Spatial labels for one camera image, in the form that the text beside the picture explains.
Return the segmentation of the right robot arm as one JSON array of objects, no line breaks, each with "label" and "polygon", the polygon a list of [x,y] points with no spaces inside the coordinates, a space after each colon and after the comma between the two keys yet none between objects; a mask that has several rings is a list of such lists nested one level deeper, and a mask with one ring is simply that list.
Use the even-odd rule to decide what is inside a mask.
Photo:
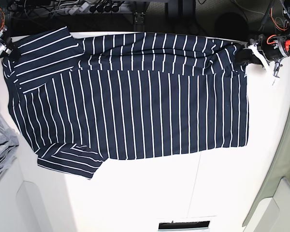
[{"label": "right robot arm", "polygon": [[0,58],[9,58],[12,61],[18,61],[20,52],[14,45],[10,32],[5,25],[5,14],[0,8]]}]

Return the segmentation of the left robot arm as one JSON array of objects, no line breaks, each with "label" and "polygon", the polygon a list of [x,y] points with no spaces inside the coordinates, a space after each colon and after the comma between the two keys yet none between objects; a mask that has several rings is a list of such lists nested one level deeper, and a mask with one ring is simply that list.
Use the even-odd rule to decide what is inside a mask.
[{"label": "left robot arm", "polygon": [[281,0],[282,17],[274,18],[274,1],[270,1],[258,32],[249,35],[248,42],[235,55],[240,65],[258,64],[268,68],[275,64],[274,73],[282,67],[282,60],[290,57],[290,0]]}]

